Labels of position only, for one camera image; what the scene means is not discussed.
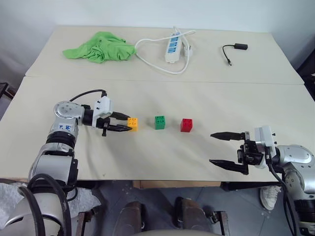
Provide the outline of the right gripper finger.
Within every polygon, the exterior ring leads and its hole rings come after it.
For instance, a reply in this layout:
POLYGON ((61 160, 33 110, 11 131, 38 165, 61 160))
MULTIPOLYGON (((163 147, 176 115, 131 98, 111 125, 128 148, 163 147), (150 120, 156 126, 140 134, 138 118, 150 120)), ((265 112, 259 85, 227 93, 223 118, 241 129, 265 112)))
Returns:
POLYGON ((228 171, 239 172, 244 175, 249 174, 248 165, 236 164, 235 162, 227 161, 227 160, 211 160, 210 159, 209 162, 228 171))
POLYGON ((242 132, 242 133, 235 133, 235 132, 217 132, 210 135, 213 138, 219 139, 219 140, 250 140, 250 134, 249 132, 242 132))

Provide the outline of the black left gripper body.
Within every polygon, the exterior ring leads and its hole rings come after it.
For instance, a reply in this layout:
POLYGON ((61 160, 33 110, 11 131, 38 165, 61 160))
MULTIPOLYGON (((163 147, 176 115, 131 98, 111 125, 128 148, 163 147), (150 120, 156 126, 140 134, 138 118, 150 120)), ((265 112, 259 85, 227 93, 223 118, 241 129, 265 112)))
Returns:
POLYGON ((113 127, 110 124, 110 117, 107 118, 98 118, 96 120, 96 127, 102 129, 102 136, 107 136, 107 131, 112 131, 113 127))

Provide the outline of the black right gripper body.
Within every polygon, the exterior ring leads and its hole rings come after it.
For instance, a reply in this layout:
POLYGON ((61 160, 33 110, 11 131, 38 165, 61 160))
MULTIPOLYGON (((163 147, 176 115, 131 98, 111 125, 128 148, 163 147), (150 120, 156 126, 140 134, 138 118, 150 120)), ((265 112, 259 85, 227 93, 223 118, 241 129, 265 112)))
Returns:
POLYGON ((244 144, 237 150, 238 163, 243 166, 259 166, 263 160, 263 153, 257 148, 256 142, 245 140, 244 144))

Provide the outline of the green toy brick cube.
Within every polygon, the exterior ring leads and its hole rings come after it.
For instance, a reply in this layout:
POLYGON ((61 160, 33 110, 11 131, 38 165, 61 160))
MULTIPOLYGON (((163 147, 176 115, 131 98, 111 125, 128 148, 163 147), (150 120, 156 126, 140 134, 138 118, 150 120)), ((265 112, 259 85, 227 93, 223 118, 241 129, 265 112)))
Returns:
POLYGON ((155 130, 165 129, 165 116, 155 116, 155 130))

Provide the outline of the red toy brick cube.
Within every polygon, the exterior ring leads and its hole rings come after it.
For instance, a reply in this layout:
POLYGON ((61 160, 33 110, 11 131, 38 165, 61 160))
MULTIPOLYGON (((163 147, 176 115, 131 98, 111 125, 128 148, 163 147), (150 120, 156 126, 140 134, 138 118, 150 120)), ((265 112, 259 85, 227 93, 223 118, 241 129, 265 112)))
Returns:
POLYGON ((183 118, 180 125, 181 132, 190 132, 193 127, 193 120, 190 118, 183 118))

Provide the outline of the white sneaker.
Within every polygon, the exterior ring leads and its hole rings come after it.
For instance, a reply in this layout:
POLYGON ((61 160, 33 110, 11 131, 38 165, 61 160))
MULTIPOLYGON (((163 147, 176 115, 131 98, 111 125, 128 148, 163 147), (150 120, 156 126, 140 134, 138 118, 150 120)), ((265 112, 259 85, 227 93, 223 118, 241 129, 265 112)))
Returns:
POLYGON ((268 211, 272 211, 275 207, 278 194, 281 192, 280 186, 267 186, 259 190, 259 197, 262 206, 268 211))

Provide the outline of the dark brown rounded shape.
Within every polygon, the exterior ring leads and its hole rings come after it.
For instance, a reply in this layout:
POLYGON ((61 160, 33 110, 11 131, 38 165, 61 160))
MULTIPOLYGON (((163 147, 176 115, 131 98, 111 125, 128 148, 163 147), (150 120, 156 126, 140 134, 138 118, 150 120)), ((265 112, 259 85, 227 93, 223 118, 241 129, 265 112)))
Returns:
POLYGON ((192 199, 177 197, 174 204, 173 224, 176 228, 210 232, 210 223, 204 210, 192 199))
POLYGON ((120 213, 117 229, 120 236, 131 236, 144 228, 145 206, 138 201, 128 203, 120 213))

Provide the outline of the crumpled green cloth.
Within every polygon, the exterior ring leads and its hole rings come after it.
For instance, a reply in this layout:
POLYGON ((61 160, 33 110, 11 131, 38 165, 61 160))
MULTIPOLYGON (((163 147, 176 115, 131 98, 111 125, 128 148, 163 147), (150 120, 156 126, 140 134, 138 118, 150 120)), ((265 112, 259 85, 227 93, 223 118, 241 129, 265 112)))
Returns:
POLYGON ((125 39, 111 32, 99 31, 78 48, 66 49, 63 55, 67 59, 86 59, 94 63, 108 60, 128 60, 137 52, 135 46, 128 44, 125 39))

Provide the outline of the white crinkled plastic sheet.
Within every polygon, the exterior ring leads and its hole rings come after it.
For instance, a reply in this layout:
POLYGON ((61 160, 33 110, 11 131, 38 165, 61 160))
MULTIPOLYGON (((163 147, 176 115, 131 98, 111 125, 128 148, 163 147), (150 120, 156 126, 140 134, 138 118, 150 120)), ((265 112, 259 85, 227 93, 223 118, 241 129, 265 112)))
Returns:
MULTIPOLYGON (((23 198, 18 193, 20 183, 0 183, 0 228, 2 229, 17 203, 23 198)), ((75 218, 80 212, 88 211, 101 205, 99 199, 92 194, 90 189, 77 188, 77 196, 69 201, 71 218, 75 218)))

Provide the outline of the white power plug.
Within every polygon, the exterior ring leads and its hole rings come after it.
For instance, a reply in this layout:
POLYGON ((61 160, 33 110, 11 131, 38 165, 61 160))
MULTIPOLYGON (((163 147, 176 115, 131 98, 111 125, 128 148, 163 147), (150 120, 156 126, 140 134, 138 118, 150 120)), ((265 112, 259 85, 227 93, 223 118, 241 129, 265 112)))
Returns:
POLYGON ((191 57, 193 55, 192 47, 188 43, 183 43, 184 56, 186 58, 191 57))

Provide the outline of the black table frame bar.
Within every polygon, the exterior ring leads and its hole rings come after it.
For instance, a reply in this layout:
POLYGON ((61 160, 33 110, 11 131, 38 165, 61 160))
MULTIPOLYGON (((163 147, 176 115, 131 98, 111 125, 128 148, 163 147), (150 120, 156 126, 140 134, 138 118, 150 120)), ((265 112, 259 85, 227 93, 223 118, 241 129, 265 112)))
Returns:
POLYGON ((281 186, 279 182, 221 182, 220 188, 224 191, 235 191, 242 189, 261 188, 268 186, 281 186))

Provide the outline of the rusty metal frame rail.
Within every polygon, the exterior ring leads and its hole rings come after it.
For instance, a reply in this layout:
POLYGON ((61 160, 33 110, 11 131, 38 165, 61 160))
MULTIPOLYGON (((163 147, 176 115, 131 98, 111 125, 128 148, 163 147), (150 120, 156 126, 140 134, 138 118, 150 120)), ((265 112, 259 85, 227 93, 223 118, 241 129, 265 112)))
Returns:
POLYGON ((220 230, 223 236, 230 236, 228 216, 225 211, 213 211, 210 213, 209 219, 212 224, 220 224, 220 230))
POLYGON ((75 236, 84 236, 86 224, 94 221, 94 230, 91 236, 101 236, 102 224, 105 214, 105 208, 101 205, 95 206, 89 211, 79 212, 75 236))

